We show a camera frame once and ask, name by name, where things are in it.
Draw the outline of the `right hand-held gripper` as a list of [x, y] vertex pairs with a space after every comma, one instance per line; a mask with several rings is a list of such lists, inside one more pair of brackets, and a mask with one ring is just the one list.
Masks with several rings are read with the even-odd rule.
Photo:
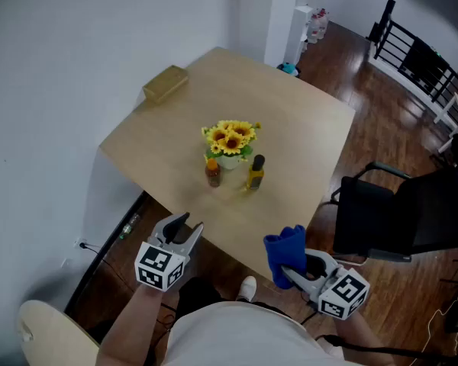
[[305, 249], [305, 255], [308, 278], [286, 266], [282, 267], [284, 275], [309, 296], [317, 312], [348, 319], [366, 300], [369, 282], [353, 268], [339, 265], [326, 252]]

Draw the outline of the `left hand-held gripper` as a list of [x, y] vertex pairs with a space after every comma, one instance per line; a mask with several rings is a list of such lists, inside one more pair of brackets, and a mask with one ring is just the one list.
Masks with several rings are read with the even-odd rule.
[[159, 221], [146, 242], [142, 242], [134, 262], [139, 283], [168, 291], [184, 274], [194, 248], [204, 230], [203, 222], [183, 240], [172, 241], [185, 225], [190, 213], [172, 214]]

